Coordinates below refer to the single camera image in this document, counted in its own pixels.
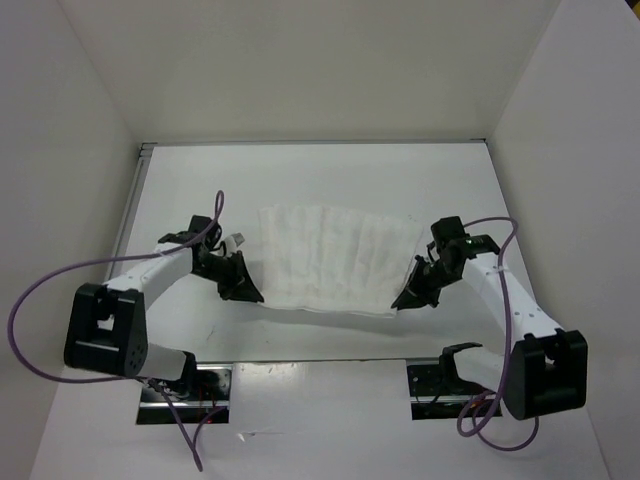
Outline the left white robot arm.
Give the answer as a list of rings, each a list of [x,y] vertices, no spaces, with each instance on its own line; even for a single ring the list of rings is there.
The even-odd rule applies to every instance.
[[[195,274],[216,284],[223,300],[262,303],[241,251],[218,255],[197,245],[159,244],[151,257],[103,284],[81,285],[64,345],[66,366],[118,378],[150,379],[176,399],[199,387],[193,353],[149,342],[147,310],[170,287]]]

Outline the white pleated skirt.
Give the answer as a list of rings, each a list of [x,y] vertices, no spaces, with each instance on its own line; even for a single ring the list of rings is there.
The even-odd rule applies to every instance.
[[[423,227],[332,206],[259,211],[264,306],[393,317]]]

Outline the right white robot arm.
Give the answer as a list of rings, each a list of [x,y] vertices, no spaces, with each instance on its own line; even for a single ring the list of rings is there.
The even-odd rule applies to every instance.
[[[448,346],[438,358],[443,389],[488,393],[517,420],[579,409],[586,403],[588,343],[546,314],[508,269],[505,246],[471,235],[457,216],[431,227],[427,254],[416,259],[392,307],[435,308],[442,291],[464,282],[483,301],[505,336],[494,354],[477,342]]]

